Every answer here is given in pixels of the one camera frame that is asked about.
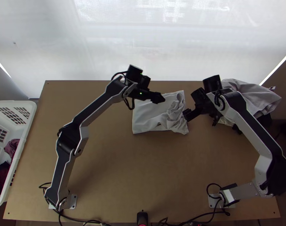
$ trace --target crumpled white fabric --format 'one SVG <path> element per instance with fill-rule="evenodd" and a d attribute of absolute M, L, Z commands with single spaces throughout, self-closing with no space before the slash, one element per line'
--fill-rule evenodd
<path fill-rule="evenodd" d="M 154 104 L 150 100 L 135 100 L 132 113 L 132 132 L 172 130 L 175 133 L 189 132 L 182 112 L 185 110 L 184 91 L 165 93 L 165 102 Z"/>
<path fill-rule="evenodd" d="M 246 83 L 237 79 L 224 79 L 221 81 L 222 88 L 230 88 L 239 91 L 246 101 L 249 112 L 259 118 L 274 111 L 281 101 L 281 97 L 274 93 L 271 88 Z M 221 117 L 218 123 L 233 126 L 233 123 Z"/>

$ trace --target wall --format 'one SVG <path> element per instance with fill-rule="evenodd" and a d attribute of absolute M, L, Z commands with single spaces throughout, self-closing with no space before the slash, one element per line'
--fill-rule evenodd
<path fill-rule="evenodd" d="M 286 119 L 286 61 L 268 78 L 264 87 L 276 86 L 276 94 L 282 101 L 271 114 L 273 119 Z"/>
<path fill-rule="evenodd" d="M 17 87 L 17 85 L 0 68 L 0 100 L 28 100 L 28 97 Z"/>

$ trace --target black cable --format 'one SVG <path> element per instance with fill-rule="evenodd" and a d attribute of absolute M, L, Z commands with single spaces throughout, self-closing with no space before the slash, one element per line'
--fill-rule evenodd
<path fill-rule="evenodd" d="M 135 99 L 132 98 L 132 106 L 130 107 L 129 102 L 127 100 L 127 98 L 124 99 L 124 102 L 126 104 L 126 106 L 128 107 L 129 110 L 133 110 L 135 108 Z"/>
<path fill-rule="evenodd" d="M 45 194 L 45 190 L 48 189 L 47 187 L 43 187 L 44 185 L 48 185 L 48 184 L 51 184 L 51 182 L 47 182 L 47 183 L 44 183 L 42 185 L 40 185 L 38 188 L 41 188 L 43 190 L 43 195 Z M 111 226 L 110 224 L 107 224 L 107 223 L 102 223 L 101 221 L 98 221 L 98 220 L 79 220 L 79 219 L 75 219 L 75 218 L 72 218 L 72 217 L 68 217 L 68 216 L 65 216 L 62 214 L 63 210 L 62 211 L 57 211 L 56 209 L 53 209 L 53 211 L 55 211 L 57 214 L 58 214 L 58 222 L 59 222 L 59 225 L 62 226 L 62 222 L 60 220 L 60 217 L 63 217 L 65 219 L 68 219 L 68 220 L 71 220 L 71 221 L 75 221 L 75 222 L 80 222 L 80 223 L 84 223 L 84 225 L 86 225 L 87 223 L 96 223 L 96 224 L 104 224 L 106 226 Z"/>
<path fill-rule="evenodd" d="M 221 188 L 221 186 L 218 185 L 218 184 L 216 184 L 216 183 L 210 183 L 210 184 L 208 184 L 208 186 L 206 187 L 206 193 L 207 193 L 207 195 L 208 195 L 210 198 L 213 198 L 213 199 L 220 199 L 220 197 L 213 197 L 213 196 L 211 196 L 211 195 L 209 194 L 209 187 L 210 187 L 211 185 L 216 185 L 216 186 L 218 186 L 219 188 Z"/>
<path fill-rule="evenodd" d="M 59 212 L 59 214 L 58 214 L 58 222 L 59 222 L 60 226 L 62 226 L 62 223 L 61 223 L 60 217 L 61 217 L 61 214 L 60 214 L 60 212 Z"/>
<path fill-rule="evenodd" d="M 127 73 L 128 71 L 125 71 L 125 72 L 118 72 L 118 73 L 115 73 L 113 76 L 112 76 L 112 79 L 111 80 L 113 80 L 114 78 L 115 78 L 115 76 L 117 76 L 117 75 L 122 75 L 124 78 L 125 78 L 125 73 Z"/>
<path fill-rule="evenodd" d="M 211 183 L 211 184 L 208 184 L 208 186 L 206 187 L 207 195 L 208 195 L 209 197 L 213 198 L 213 199 L 218 199 L 217 202 L 216 202 L 216 204 L 215 204 L 215 207 L 214 207 L 214 211 L 213 211 L 213 212 L 201 214 L 201 215 L 199 215 L 199 216 L 197 216 L 197 217 L 194 217 L 194 218 L 192 218 L 192 219 L 190 219 L 190 220 L 187 220 L 187 221 L 185 221 L 185 222 L 182 222 L 182 223 L 180 223 L 180 224 L 168 224 L 168 223 L 167 223 L 168 217 L 166 217 L 166 218 L 164 218 L 164 219 L 161 219 L 156 226 L 164 226 L 164 225 L 166 225 L 166 226 L 183 226 L 183 225 L 189 224 L 189 223 L 208 224 L 208 223 L 210 223 L 210 222 L 213 220 L 215 214 L 225 214 L 225 215 L 227 215 L 227 216 L 230 216 L 231 214 L 230 214 L 229 212 L 227 212 L 224 208 L 222 209 L 222 211 L 216 212 L 218 203 L 222 200 L 222 198 L 221 198 L 221 197 L 212 197 L 212 196 L 209 194 L 208 189 L 209 189 L 209 187 L 210 187 L 211 185 L 216 185 L 216 186 L 218 186 L 219 188 L 221 188 L 221 186 L 218 185 L 218 184 L 216 184 L 216 183 Z M 206 216 L 206 215 L 210 215 L 210 214 L 212 215 L 212 217 L 211 217 L 208 221 L 196 221 L 196 219 L 198 219 L 198 218 L 200 218 L 200 217 L 203 217 L 203 216 Z"/>

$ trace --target white curtain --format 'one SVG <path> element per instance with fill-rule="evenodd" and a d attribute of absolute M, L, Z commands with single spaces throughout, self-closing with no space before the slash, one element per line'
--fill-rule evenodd
<path fill-rule="evenodd" d="M 286 55 L 286 0 L 0 0 L 0 63 L 29 96 L 45 80 L 220 74 L 259 84 Z"/>

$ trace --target gray fabric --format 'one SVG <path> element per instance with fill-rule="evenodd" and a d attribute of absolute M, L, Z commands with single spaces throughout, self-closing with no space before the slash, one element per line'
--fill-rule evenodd
<path fill-rule="evenodd" d="M 189 132 L 182 112 L 185 110 L 184 91 L 163 94 L 165 102 L 153 104 L 150 100 L 135 100 L 132 113 L 132 132 L 172 130 L 175 133 Z"/>
<path fill-rule="evenodd" d="M 268 88 L 250 84 L 237 79 L 224 79 L 221 81 L 223 88 L 239 91 L 244 97 L 247 109 L 258 118 L 275 110 L 281 97 Z"/>

